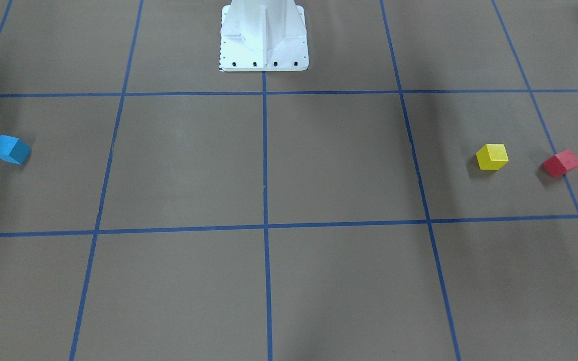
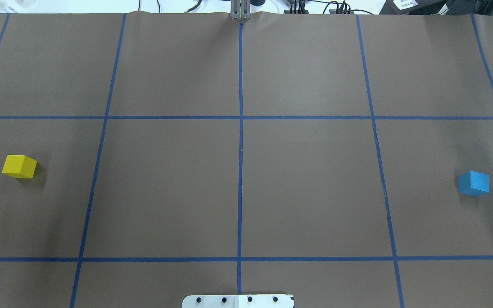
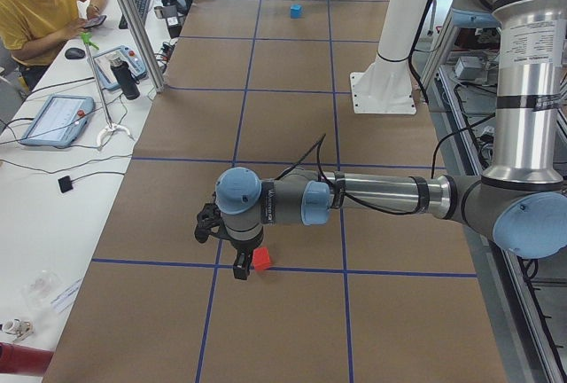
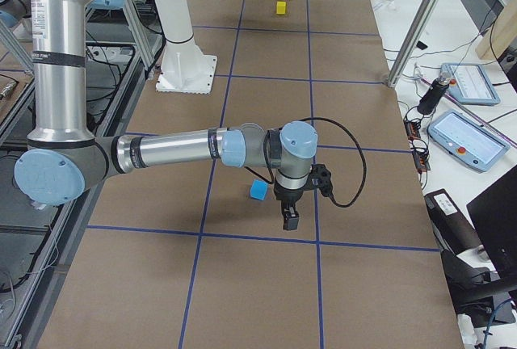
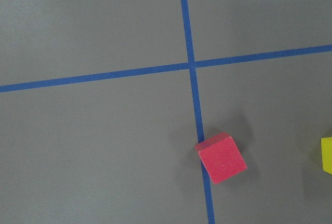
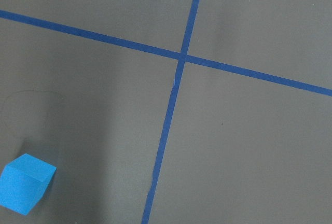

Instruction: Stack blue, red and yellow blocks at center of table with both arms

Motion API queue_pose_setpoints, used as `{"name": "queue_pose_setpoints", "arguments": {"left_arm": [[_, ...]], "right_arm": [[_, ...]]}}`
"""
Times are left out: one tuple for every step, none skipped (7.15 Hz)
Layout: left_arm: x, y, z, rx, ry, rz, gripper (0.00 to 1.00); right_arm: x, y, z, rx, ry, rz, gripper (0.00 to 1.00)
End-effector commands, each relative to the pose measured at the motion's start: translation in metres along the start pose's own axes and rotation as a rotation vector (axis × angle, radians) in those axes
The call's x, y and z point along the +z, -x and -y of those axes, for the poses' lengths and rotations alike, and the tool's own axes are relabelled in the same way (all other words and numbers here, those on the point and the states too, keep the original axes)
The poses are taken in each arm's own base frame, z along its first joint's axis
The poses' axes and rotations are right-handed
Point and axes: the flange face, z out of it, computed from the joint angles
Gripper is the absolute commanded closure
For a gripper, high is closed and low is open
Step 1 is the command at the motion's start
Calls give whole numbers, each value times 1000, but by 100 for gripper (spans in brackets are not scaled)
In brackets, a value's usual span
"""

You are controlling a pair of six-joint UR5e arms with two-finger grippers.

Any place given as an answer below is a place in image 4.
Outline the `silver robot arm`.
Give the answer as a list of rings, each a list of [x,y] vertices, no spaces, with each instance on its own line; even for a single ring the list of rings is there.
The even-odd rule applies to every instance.
[[[15,181],[32,200],[61,205],[118,174],[150,166],[219,159],[226,166],[275,169],[284,228],[309,189],[317,151],[313,126],[274,130],[246,123],[154,137],[96,138],[86,125],[86,7],[93,0],[31,0],[36,126],[15,164]]]

